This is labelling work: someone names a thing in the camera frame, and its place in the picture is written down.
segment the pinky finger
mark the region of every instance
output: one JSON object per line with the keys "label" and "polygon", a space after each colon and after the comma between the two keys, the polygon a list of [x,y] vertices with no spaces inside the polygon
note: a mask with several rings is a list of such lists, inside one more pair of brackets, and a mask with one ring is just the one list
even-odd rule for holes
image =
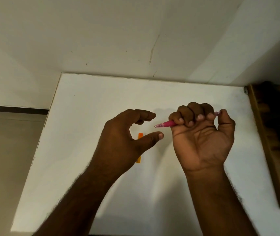
{"label": "pinky finger", "polygon": [[173,112],[169,115],[168,120],[173,120],[177,125],[183,125],[185,123],[185,120],[182,118],[180,112]]}

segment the wooden tray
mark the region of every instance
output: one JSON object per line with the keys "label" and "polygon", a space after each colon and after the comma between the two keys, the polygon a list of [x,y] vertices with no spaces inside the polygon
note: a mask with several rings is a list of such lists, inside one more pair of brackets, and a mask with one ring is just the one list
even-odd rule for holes
{"label": "wooden tray", "polygon": [[280,207],[280,142],[276,131],[265,126],[264,113],[270,112],[269,106],[262,101],[262,93],[256,85],[249,85],[248,95],[256,125],[262,141],[265,158],[268,163],[276,197]]}

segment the dark baseboard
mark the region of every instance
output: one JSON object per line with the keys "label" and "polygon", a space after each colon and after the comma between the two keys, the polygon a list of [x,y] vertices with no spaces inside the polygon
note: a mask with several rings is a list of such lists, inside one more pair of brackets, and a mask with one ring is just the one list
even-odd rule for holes
{"label": "dark baseboard", "polygon": [[18,107],[3,107],[0,106],[0,112],[7,113],[28,113],[28,114],[42,114],[47,115],[48,109],[40,109],[40,108],[18,108]]}

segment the palm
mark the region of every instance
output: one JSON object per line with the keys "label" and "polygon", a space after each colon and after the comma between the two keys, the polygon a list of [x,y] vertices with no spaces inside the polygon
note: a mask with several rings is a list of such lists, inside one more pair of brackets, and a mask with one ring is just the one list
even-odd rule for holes
{"label": "palm", "polygon": [[173,145],[184,170],[195,171],[223,164],[232,146],[230,138],[211,121],[172,128]]}

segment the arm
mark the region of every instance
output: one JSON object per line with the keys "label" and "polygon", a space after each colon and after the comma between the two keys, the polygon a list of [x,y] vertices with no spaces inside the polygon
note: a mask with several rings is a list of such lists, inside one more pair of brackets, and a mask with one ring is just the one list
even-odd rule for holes
{"label": "arm", "polygon": [[150,133],[138,140],[131,137],[129,128],[133,123],[143,124],[155,116],[149,111],[129,109],[109,120],[89,166],[34,236],[88,235],[109,188],[143,152],[164,137],[161,132]]}
{"label": "arm", "polygon": [[178,124],[172,127],[173,145],[203,234],[257,236],[224,171],[235,131],[227,111],[221,110],[218,129],[206,103],[180,106],[169,119]]}

